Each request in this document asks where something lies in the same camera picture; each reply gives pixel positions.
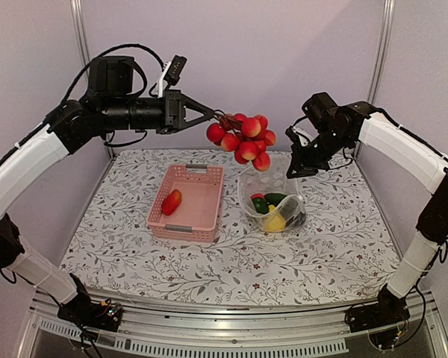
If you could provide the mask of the red lychee toy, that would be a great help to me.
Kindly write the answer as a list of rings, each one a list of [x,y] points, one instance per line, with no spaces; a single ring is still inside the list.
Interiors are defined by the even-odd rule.
[[[220,145],[223,137],[226,135],[226,131],[218,123],[213,123],[206,130],[206,137],[209,141],[216,145]]]

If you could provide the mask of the green toy cucumber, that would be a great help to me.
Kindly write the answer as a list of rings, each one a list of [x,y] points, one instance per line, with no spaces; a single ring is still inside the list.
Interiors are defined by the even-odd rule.
[[[277,207],[287,197],[287,195],[282,193],[271,192],[265,194],[264,197],[268,204]]]

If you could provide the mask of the clear dotted zip bag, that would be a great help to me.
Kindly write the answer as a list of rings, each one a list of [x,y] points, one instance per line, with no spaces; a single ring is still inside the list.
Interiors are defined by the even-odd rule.
[[[290,158],[274,154],[270,159],[267,171],[250,167],[238,175],[240,206],[265,233],[301,229],[306,221],[305,200],[296,181],[286,176]]]

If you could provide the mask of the purple toy eggplant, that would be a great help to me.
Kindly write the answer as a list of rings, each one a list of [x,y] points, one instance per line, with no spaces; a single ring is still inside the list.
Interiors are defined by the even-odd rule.
[[[285,229],[301,227],[306,220],[305,205],[298,198],[289,199],[280,209],[285,220]]]

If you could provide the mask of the green toy vegetable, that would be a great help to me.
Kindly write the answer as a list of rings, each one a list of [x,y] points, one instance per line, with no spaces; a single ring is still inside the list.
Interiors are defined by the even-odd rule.
[[[270,211],[269,204],[264,197],[254,196],[251,197],[251,201],[257,213],[265,215]]]

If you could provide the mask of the yellow toy pear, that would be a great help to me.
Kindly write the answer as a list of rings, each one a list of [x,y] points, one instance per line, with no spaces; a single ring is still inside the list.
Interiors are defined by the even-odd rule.
[[[268,206],[268,216],[263,219],[264,232],[278,233],[286,228],[286,220],[272,204]]]

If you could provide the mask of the red orange mango toy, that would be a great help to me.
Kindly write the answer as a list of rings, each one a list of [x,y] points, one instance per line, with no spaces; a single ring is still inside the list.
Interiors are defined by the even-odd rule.
[[[165,216],[171,216],[181,205],[182,194],[178,189],[174,189],[171,193],[163,200],[161,205],[161,212]]]

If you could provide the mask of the pink plastic basket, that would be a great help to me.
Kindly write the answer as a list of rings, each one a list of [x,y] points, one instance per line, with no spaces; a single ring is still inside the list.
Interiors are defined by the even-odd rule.
[[[157,238],[213,242],[220,213],[224,168],[204,164],[171,165],[162,180],[148,216]],[[163,200],[178,189],[182,203],[171,215],[161,212]]]

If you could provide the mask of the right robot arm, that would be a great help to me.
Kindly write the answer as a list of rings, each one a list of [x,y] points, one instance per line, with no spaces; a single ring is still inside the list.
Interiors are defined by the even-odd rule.
[[[362,144],[392,160],[430,194],[418,217],[411,244],[382,289],[389,296],[372,307],[371,319],[378,325],[386,325],[399,315],[398,300],[403,300],[417,285],[448,240],[448,156],[395,122],[382,108],[365,101],[339,106],[321,92],[302,105],[302,112],[317,135],[311,139],[295,125],[286,129],[291,141],[287,178],[328,171],[329,161],[336,153]]]

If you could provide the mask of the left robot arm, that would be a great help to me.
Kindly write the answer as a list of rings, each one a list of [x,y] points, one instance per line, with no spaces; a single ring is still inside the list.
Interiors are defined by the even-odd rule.
[[[133,57],[93,58],[84,68],[89,73],[85,94],[64,99],[0,162],[0,269],[47,292],[81,324],[96,317],[87,290],[29,247],[7,210],[39,176],[95,137],[127,130],[174,134],[212,119],[214,110],[174,87],[186,62],[176,55],[164,64],[158,94],[145,98],[142,90],[132,90],[134,73],[144,74]]]

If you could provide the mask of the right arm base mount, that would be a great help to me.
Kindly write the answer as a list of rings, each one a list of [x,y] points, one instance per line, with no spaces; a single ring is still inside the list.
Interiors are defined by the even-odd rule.
[[[344,322],[352,333],[372,330],[407,321],[410,313],[404,298],[380,294],[374,304],[352,305],[344,316]]]

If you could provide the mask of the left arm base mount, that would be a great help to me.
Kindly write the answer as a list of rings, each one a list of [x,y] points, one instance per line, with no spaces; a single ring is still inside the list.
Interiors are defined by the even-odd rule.
[[[122,320],[122,306],[111,299],[94,303],[88,294],[80,292],[67,304],[60,305],[57,316],[77,327],[117,332]]]

